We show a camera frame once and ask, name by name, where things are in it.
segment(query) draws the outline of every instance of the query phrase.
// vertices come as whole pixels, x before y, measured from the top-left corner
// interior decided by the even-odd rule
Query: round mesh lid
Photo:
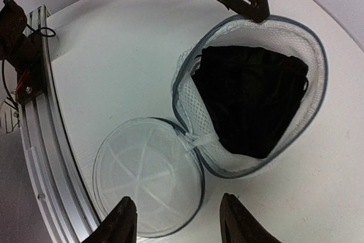
[[[102,217],[124,196],[136,203],[139,236],[165,236],[194,217],[204,195],[204,173],[175,128],[161,120],[138,118],[104,140],[93,170]]]

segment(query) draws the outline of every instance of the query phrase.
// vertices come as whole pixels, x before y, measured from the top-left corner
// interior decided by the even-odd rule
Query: bolt
[[[43,193],[40,193],[40,194],[38,194],[38,197],[37,198],[38,198],[39,201],[43,201],[43,200],[46,199],[46,195],[43,194]]]
[[[28,94],[30,94],[30,93],[32,93],[33,89],[32,89],[32,87],[27,87],[27,88],[25,89],[25,91],[26,91]]]

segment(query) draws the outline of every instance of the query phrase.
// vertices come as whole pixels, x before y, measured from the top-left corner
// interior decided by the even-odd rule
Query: white mesh bag
[[[191,78],[198,68],[203,48],[209,46],[249,46],[295,56],[309,67],[309,86],[301,106],[278,144],[265,159],[232,154],[219,143],[212,120]],[[307,128],[317,114],[327,84],[327,61],[319,38],[309,28],[293,20],[270,16],[262,24],[237,15],[206,34],[190,51],[180,56],[172,82],[173,110],[177,119],[196,139],[201,160],[213,174],[223,178],[246,176],[264,170]]]

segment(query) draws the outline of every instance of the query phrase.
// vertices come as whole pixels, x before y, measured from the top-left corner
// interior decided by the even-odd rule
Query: folded black garment
[[[192,78],[223,147],[263,159],[300,107],[307,72],[302,60],[264,48],[208,47]]]

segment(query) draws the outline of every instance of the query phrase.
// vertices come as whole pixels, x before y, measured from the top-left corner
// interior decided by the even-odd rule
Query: white table
[[[218,206],[230,192],[283,242],[364,242],[364,54],[312,0],[269,2],[272,14],[310,27],[325,46],[322,109],[273,170],[240,180],[208,175],[195,219],[150,241],[221,242]],[[214,0],[82,0],[49,18],[60,42],[52,66],[61,111],[91,197],[104,138],[134,117],[172,118],[177,58],[232,14]]]

